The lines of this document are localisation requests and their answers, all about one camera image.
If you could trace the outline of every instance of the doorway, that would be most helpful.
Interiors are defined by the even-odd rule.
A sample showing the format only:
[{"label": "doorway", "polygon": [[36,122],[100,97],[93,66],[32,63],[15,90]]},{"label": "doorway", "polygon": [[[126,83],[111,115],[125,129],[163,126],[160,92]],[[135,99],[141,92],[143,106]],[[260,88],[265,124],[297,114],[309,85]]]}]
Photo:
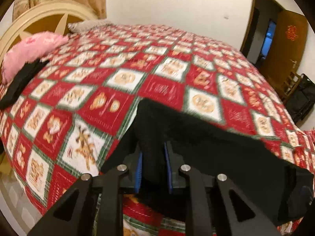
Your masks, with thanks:
[{"label": "doorway", "polygon": [[257,68],[266,59],[277,26],[278,13],[283,10],[275,0],[253,0],[240,51]]}]

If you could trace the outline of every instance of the bedspread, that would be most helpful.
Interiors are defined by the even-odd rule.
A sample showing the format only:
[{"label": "bedspread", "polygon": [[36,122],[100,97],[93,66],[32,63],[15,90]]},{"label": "bedspread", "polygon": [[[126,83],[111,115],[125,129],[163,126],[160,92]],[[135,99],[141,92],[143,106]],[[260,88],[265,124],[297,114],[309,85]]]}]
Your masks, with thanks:
[{"label": "bedspread", "polygon": [[[42,214],[82,173],[98,175],[144,97],[261,139],[276,156],[314,172],[309,136],[258,70],[223,42],[164,25],[118,25],[72,34],[42,59],[50,62],[0,122],[18,181]],[[185,231],[130,195],[123,211],[130,233]]]}]

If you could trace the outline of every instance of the black bag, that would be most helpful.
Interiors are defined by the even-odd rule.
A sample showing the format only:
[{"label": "black bag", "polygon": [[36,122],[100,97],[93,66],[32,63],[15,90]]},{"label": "black bag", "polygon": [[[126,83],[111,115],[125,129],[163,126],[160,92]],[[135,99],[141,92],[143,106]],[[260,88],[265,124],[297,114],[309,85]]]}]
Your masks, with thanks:
[{"label": "black bag", "polygon": [[285,107],[294,123],[303,120],[315,104],[315,84],[305,75]]}]

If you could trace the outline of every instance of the pillow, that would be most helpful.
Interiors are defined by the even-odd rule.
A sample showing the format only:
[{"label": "pillow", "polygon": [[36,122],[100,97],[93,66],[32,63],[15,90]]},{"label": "pillow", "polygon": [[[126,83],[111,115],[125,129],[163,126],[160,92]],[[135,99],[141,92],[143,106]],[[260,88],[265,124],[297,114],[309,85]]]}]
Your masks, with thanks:
[{"label": "pillow", "polygon": [[56,47],[64,45],[69,38],[52,32],[41,32],[14,45],[3,58],[2,83],[12,81],[26,62],[33,62]]},{"label": "pillow", "polygon": [[72,33],[83,33],[89,31],[93,28],[110,26],[112,23],[106,19],[94,19],[94,20],[85,20],[77,23],[69,23],[68,29]]}]

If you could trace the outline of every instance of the curved headboard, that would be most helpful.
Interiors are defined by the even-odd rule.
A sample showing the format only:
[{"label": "curved headboard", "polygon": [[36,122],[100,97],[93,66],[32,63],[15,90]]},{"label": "curved headboard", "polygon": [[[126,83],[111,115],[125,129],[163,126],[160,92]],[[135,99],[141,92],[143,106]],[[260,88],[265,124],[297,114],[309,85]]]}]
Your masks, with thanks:
[{"label": "curved headboard", "polygon": [[0,39],[0,67],[5,53],[22,39],[43,31],[67,34],[68,23],[97,19],[88,7],[71,0],[41,3],[20,15]]}]

